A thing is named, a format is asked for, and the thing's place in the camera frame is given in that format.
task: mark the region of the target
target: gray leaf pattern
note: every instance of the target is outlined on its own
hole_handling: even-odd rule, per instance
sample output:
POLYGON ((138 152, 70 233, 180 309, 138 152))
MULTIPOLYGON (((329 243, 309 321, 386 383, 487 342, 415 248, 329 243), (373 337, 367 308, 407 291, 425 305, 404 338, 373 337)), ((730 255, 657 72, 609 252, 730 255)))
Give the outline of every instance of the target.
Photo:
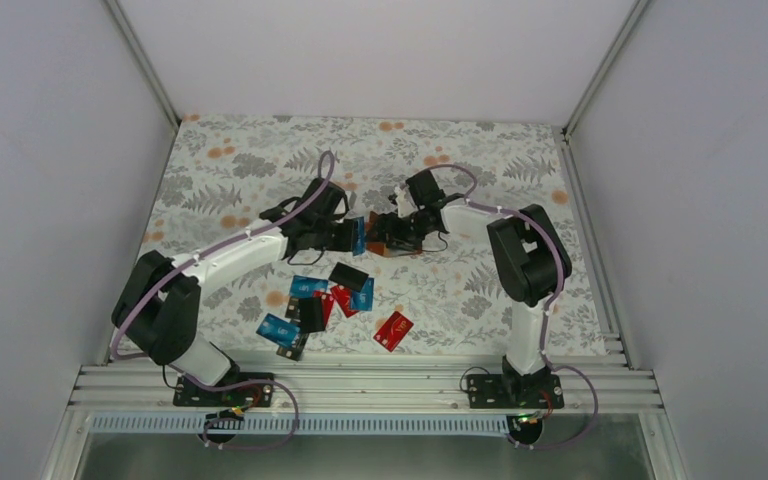
POLYGON ((260 319, 263 308, 260 306, 259 297, 246 297, 237 307, 237 314, 246 322, 254 322, 260 319))
POLYGON ((478 320, 492 305, 490 300, 487 300, 484 297, 479 297, 478 295, 473 295, 471 299, 466 300, 463 303, 461 312, 468 317, 478 320))
POLYGON ((529 158, 526 161, 517 157, 505 168, 502 175, 534 183, 553 173, 555 173, 555 166, 545 158, 541 157, 540 160, 529 158))
POLYGON ((234 157, 234 175, 245 178, 247 176, 255 176, 258 178, 266 177, 267 175, 275 174, 275 164, 268 163, 265 158, 256 157, 248 153, 241 153, 234 157))
POLYGON ((216 307, 218 307, 223 300, 227 300, 229 298, 231 298, 231 290, 228 290, 226 287, 222 287, 219 290, 213 292, 209 297, 205 298, 201 304, 211 310, 216 310, 216 307))
POLYGON ((184 201, 184 192, 193 188, 193 179, 184 175, 164 177, 160 184, 158 200, 167 207, 180 205, 184 201))
MULTIPOLYGON (((316 175, 322 150, 339 158, 332 181, 357 195, 357 215, 389 212, 393 187, 427 165, 470 168, 485 203, 546 208, 573 263, 573 274, 551 315, 550 354, 604 355, 593 294, 560 161, 546 125, 298 117, 201 115, 188 117, 173 146, 143 240, 142 252, 174 255, 203 248, 239 231, 278 202, 301 195, 316 175)), ((469 179, 435 170, 446 193, 469 179)), ((375 282, 371 312, 349 319, 335 309, 326 334, 307 350, 386 353, 372 336, 394 310, 414 322, 396 353, 505 352, 513 322, 511 301, 482 239, 448 235, 449 247, 415 258, 353 257, 332 252, 319 263, 260 266, 205 298, 199 331, 223 349, 275 350, 256 324, 267 313, 284 316, 295 274, 328 278, 336 262, 368 272, 375 282)), ((435 238, 426 247, 438 249, 435 238)), ((311 252, 300 258, 313 259, 311 252)))
POLYGON ((224 185, 214 188, 208 185, 195 192, 181 206, 187 210, 210 215, 214 212, 221 212, 225 208, 233 207, 242 201, 243 198, 236 185, 232 185, 231 188, 224 185))
POLYGON ((514 309, 513 307, 507 307, 502 312, 502 325, 507 325, 508 328, 511 328, 513 325, 512 320, 514 317, 514 309))

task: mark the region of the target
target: glass panel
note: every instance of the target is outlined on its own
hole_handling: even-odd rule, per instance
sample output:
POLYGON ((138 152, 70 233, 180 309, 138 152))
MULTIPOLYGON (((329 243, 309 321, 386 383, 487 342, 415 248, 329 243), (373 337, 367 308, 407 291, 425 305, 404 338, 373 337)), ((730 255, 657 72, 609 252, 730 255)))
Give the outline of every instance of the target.
MULTIPOLYGON (((569 438, 585 418, 550 418, 540 442, 569 438)), ((482 437, 298 436, 278 450, 250 453, 207 449, 195 435, 91 434, 81 471, 83 480, 653 478, 636 415, 600 415, 581 442, 546 452, 482 437)))

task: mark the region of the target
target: white wall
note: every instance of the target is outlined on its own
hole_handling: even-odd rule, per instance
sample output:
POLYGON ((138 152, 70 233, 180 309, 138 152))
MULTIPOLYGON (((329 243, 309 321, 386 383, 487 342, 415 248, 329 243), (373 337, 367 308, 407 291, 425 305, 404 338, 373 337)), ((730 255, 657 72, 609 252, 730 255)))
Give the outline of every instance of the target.
POLYGON ((179 115, 565 124, 633 0, 120 0, 179 115))
POLYGON ((689 473, 768 478, 768 2, 653 2, 573 146, 689 473))
POLYGON ((0 1, 0 479, 109 341, 172 138, 100 1, 0 1))

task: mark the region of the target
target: red card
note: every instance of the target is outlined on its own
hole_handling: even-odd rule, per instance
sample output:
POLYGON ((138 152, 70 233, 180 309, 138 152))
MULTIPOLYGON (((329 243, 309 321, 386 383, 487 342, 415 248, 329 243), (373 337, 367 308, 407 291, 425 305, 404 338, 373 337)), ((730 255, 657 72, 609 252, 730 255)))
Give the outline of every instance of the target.
POLYGON ((375 334, 375 341, 392 352, 399 346, 399 342, 405 338, 411 327, 413 327, 413 322, 401 313, 393 312, 378 330, 378 333, 375 334))
POLYGON ((328 319, 331 318, 331 310, 334 309, 334 295, 321 292, 313 292, 314 297, 322 297, 322 316, 325 318, 325 326, 328 326, 328 319))
POLYGON ((337 305, 340 305, 340 310, 343 311, 343 315, 345 315, 346 318, 349 318, 360 311, 351 309, 352 291, 348 288, 334 285, 331 287, 331 296, 337 301, 337 305))

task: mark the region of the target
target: wire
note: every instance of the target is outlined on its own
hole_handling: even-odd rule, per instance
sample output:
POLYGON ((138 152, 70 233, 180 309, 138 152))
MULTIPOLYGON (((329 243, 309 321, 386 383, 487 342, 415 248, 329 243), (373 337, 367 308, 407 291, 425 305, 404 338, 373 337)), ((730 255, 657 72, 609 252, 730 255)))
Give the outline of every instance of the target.
POLYGON ((437 231, 437 238, 443 242, 446 246, 441 248, 440 250, 422 250, 422 253, 440 253, 445 252, 447 248, 449 248, 449 242, 446 241, 445 238, 443 238, 443 232, 437 231))
POLYGON ((297 204, 293 208, 292 212, 279 218, 275 222, 270 223, 269 225, 264 225, 262 227, 256 228, 251 231, 247 230, 244 233, 241 233, 239 235, 234 235, 233 237, 227 238, 213 246, 206 248, 204 251, 199 253, 199 256, 190 258, 189 260, 182 262, 181 265, 178 265, 171 272, 167 273, 163 278, 161 278, 160 281, 152 285, 151 288, 149 288, 148 291, 145 293, 145 295, 143 295, 143 298, 141 298, 140 301, 137 302, 136 305, 134 305, 134 308, 131 309, 130 313, 128 313, 128 316, 125 317, 125 320, 119 326, 119 329, 117 330, 116 335, 114 335, 113 337, 113 342, 110 345, 110 356, 113 357, 114 360, 128 360, 132 358, 147 357, 148 355, 143 352, 128 353, 128 354, 119 353, 119 344, 122 343, 122 339, 125 337, 125 333, 128 331, 128 328, 130 328, 131 324, 134 323, 134 319, 136 319, 137 315, 139 315, 140 312, 143 311, 143 308, 145 308, 148 302, 150 302, 151 299, 154 298, 155 295, 157 295, 157 292, 159 292, 161 288, 166 286, 166 284, 172 281, 172 279, 175 278, 179 273, 193 266, 198 261, 198 259, 207 258, 214 252, 221 250, 229 245, 233 245, 242 240, 255 237, 264 232, 272 230, 273 228, 280 227, 284 223, 289 222, 290 220, 295 218, 296 215, 304 211, 307 207, 309 207, 317 198, 319 198, 319 195, 325 191, 325 188, 328 186, 328 182, 331 180, 331 176, 334 175, 334 167, 337 164, 337 157, 335 157, 330 150, 326 150, 325 152, 322 152, 322 155, 319 157, 319 171, 321 173, 322 163, 325 162, 326 158, 329 158, 330 162, 328 166, 328 174, 325 176, 325 181, 319 184, 319 187, 317 187, 317 189, 313 192, 313 195, 308 197, 307 200, 305 200, 301 204, 297 204))
POLYGON ((248 411, 250 408, 253 408, 253 407, 257 406, 257 404, 260 402, 260 397, 261 397, 260 387, 248 387, 248 388, 243 387, 243 388, 238 388, 237 391, 240 392, 240 393, 244 393, 244 392, 247 392, 247 391, 253 391, 254 392, 254 394, 251 396, 251 398, 252 398, 251 403, 248 404, 248 405, 244 405, 243 407, 245 407, 245 408, 243 409, 243 411, 248 411))
POLYGON ((316 260, 310 262, 310 263, 292 263, 292 260, 296 258, 296 253, 294 253, 290 258, 287 259, 287 265, 290 265, 291 267, 309 267, 311 265, 316 265, 316 262, 322 260, 322 256, 325 255, 325 249, 319 251, 319 256, 316 257, 316 260))
POLYGON ((205 385, 201 383, 197 378, 193 377, 189 374, 184 374, 184 377, 186 377, 187 380, 193 382, 197 387, 201 388, 202 390, 206 390, 208 392, 224 392, 227 390, 236 390, 243 387, 252 387, 252 386, 258 386, 258 385, 270 385, 273 387, 278 387, 281 390, 284 391, 284 393, 287 394, 288 397, 290 397, 290 401, 293 404, 293 423, 290 427, 290 431, 287 432, 287 434, 277 442, 270 443, 268 445, 259 445, 259 446, 253 446, 253 447, 246 447, 242 445, 234 446, 234 445, 224 445, 221 443, 212 442, 210 439, 207 438, 207 431, 210 430, 212 427, 222 423, 227 422, 229 420, 237 421, 238 419, 235 418, 215 418, 213 420, 210 420, 209 422, 205 423, 204 430, 202 431, 201 439, 204 441, 205 446, 213 445, 220 450, 242 450, 242 451, 249 451, 249 452, 264 452, 267 450, 273 450, 279 447, 284 446, 287 442, 290 441, 291 438, 293 438, 293 435, 295 435, 296 431, 299 429, 299 402, 296 400, 296 396, 293 395, 293 392, 290 391, 289 388, 287 388, 284 384, 280 382, 276 382, 275 380, 247 380, 245 382, 239 382, 234 383, 231 385, 226 385, 222 387, 214 387, 211 385, 205 385))
POLYGON ((543 399, 546 400, 546 416, 543 417, 543 420, 546 420, 552 416, 552 412, 555 411, 555 408, 552 406, 552 397, 546 393, 546 390, 540 390, 540 395, 542 395, 543 399))
POLYGON ((458 380, 458 388, 460 388, 460 390, 462 392, 464 392, 464 393, 469 393, 469 390, 463 388, 463 380, 464 380, 464 378, 466 378, 466 374, 469 373, 472 370, 481 370, 484 373, 486 373, 487 375, 490 375, 490 372, 486 368, 484 368, 484 367, 469 367, 469 368, 467 368, 466 371, 463 373, 463 375, 461 375, 461 379, 458 380))
POLYGON ((178 391, 177 387, 173 387, 172 385, 169 385, 169 380, 166 379, 166 365, 160 366, 160 371, 163 372, 163 383, 166 384, 167 387, 171 388, 172 390, 178 391))
MULTIPOLYGON (((533 228, 538 235, 540 235, 540 238, 542 238, 543 241, 546 243, 546 245, 549 247, 549 251, 552 252, 552 258, 555 261, 555 271, 558 272, 558 279, 557 279, 557 283, 555 284, 555 291, 552 292, 552 295, 543 304, 543 323, 540 327, 540 343, 539 343, 540 358, 543 360, 543 363, 545 363, 546 366, 549 367, 550 371, 557 372, 559 370, 569 370, 571 372, 574 372, 576 375, 580 376, 585 381, 585 383, 587 383, 587 386, 590 388, 590 393, 593 395, 593 415, 590 417, 590 420, 587 422, 587 425, 585 425, 584 428, 577 435, 573 436, 569 440, 555 443, 555 444, 550 444, 550 445, 542 445, 542 446, 529 445, 528 448, 530 450, 550 450, 553 448, 565 447, 568 445, 572 445, 575 442, 578 442, 579 440, 584 438, 584 436, 587 435, 595 426, 596 416, 599 414, 599 396, 596 393, 596 388, 593 386, 593 382, 591 382, 590 379, 587 377, 587 375, 585 375, 581 370, 571 365, 555 365, 554 363, 552 363, 551 360, 549 360, 549 357, 547 357, 545 353, 546 339, 548 337, 548 332, 549 332, 549 310, 552 306, 552 303, 558 298, 558 296, 560 296, 561 291, 563 291, 564 289, 564 268, 563 268, 563 262, 561 261, 561 253, 558 251, 557 245, 555 245, 555 242, 552 241, 551 237, 549 237, 549 234, 546 232, 546 230, 543 229, 543 227, 541 227, 539 224, 537 224, 537 222, 535 222, 531 218, 525 216, 519 210, 511 210, 509 208, 503 208, 500 206, 491 207, 491 206, 482 205, 480 203, 470 200, 469 196, 478 187, 478 178, 475 176, 474 173, 470 172, 468 169, 461 167, 460 165, 443 163, 443 164, 435 165, 432 167, 428 167, 425 170, 433 170, 436 168, 452 168, 452 169, 460 170, 466 173, 469 176, 469 178, 472 180, 472 186, 469 189, 467 189, 466 193, 464 193, 464 201, 466 202, 466 205, 468 207, 484 213, 489 213, 491 215, 512 215, 514 217, 519 218, 520 220, 525 222, 527 225, 529 225, 531 228, 533 228)), ((514 438, 511 437, 510 434, 508 434, 507 437, 508 437, 508 440, 511 441, 511 443, 513 443, 516 448, 519 448, 519 442, 514 440, 514 438)))

